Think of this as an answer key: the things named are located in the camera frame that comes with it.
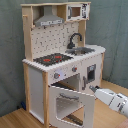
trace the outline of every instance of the backsplash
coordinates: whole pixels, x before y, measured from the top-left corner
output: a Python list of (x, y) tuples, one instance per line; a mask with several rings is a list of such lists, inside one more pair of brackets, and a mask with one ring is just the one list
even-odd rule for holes
[[(79, 22), (35, 27), (31, 31), (33, 58), (60, 52), (67, 49), (70, 37), (78, 33)], [(78, 36), (73, 38), (73, 43), (78, 46)]]

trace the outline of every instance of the stovetop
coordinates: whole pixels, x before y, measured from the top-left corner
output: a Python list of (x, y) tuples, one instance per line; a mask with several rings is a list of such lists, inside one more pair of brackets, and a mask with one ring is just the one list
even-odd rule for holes
[(64, 62), (66, 60), (70, 60), (70, 59), (73, 59), (73, 57), (70, 57), (61, 53), (54, 53), (51, 55), (36, 58), (33, 61), (48, 67), (57, 63)]

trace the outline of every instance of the wooden play kitchen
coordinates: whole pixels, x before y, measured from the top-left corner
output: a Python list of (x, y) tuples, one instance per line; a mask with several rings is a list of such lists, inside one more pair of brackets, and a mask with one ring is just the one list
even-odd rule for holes
[[(22, 4), (26, 109), (45, 128), (93, 128), (105, 49), (85, 45), (90, 2)], [(84, 107), (83, 120), (72, 113)]]

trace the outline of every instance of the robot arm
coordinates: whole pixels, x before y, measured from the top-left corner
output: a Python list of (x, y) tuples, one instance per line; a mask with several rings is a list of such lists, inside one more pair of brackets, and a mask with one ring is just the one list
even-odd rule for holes
[(101, 89), (93, 86), (89, 88), (94, 92), (95, 97), (108, 105), (110, 109), (128, 118), (128, 97), (121, 93), (116, 94), (109, 89)]

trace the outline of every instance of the faucet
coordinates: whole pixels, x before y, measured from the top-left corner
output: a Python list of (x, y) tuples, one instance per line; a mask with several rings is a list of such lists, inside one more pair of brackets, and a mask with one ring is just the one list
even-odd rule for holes
[(73, 44), (73, 42), (72, 42), (72, 39), (73, 39), (73, 37), (74, 37), (75, 35), (80, 36), (80, 41), (82, 41), (82, 35), (81, 35), (80, 33), (74, 33), (74, 34), (71, 36), (71, 38), (70, 38), (70, 43), (69, 43), (68, 46), (67, 46), (68, 49), (72, 49), (73, 47), (75, 47), (75, 44)]

